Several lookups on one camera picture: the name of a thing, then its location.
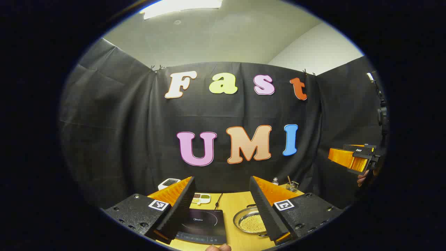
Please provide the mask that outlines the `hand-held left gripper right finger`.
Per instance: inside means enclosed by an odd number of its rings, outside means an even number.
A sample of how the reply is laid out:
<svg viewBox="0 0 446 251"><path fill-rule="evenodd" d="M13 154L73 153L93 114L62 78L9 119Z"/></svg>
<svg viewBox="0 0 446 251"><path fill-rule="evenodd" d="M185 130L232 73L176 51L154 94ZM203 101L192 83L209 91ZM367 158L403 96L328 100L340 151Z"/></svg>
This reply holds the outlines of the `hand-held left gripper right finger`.
<svg viewBox="0 0 446 251"><path fill-rule="evenodd" d="M298 195L256 176L250 177L249 190L276 245L302 239L344 212L313 193Z"/></svg>

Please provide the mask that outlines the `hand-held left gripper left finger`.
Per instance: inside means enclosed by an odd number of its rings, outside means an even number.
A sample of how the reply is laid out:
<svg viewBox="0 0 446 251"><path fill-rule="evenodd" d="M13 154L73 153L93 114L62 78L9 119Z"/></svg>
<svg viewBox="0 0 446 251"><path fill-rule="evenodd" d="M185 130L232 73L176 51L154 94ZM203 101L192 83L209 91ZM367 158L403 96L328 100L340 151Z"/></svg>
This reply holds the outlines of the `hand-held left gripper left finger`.
<svg viewBox="0 0 446 251"><path fill-rule="evenodd" d="M132 232L170 244L189 214L195 191L191 176L150 195L135 193L103 213Z"/></svg>

